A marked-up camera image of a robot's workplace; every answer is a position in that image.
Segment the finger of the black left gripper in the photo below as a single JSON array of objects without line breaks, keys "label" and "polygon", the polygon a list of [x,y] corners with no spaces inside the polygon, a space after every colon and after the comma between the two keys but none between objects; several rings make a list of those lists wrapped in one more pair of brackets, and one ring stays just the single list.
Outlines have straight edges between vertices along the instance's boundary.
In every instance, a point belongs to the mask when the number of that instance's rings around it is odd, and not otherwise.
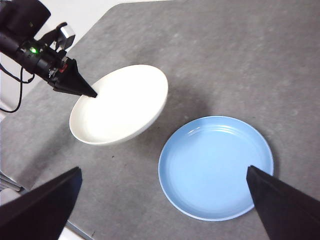
[{"label": "finger of the black left gripper", "polygon": [[77,61],[68,58],[65,65],[56,73],[56,87],[71,89],[91,86],[79,73]]},{"label": "finger of the black left gripper", "polygon": [[60,93],[76,95],[76,96],[87,96],[91,98],[96,97],[96,92],[89,87],[76,87],[76,88],[62,88],[62,87],[53,87],[53,90]]}]

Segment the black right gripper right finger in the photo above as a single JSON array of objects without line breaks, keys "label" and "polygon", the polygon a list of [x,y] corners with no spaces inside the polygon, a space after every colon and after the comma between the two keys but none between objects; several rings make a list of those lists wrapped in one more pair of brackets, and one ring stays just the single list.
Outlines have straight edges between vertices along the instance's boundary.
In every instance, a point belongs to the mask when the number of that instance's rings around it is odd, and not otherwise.
[{"label": "black right gripper right finger", "polygon": [[320,202],[251,165],[247,185],[271,240],[318,240]]}]

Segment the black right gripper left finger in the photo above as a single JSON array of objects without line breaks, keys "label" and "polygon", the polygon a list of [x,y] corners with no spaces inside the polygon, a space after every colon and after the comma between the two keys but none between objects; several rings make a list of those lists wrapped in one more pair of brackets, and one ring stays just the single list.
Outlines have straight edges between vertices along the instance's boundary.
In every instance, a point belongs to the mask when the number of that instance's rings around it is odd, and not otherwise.
[{"label": "black right gripper left finger", "polygon": [[77,166],[0,207],[2,240],[57,240],[77,201]]}]

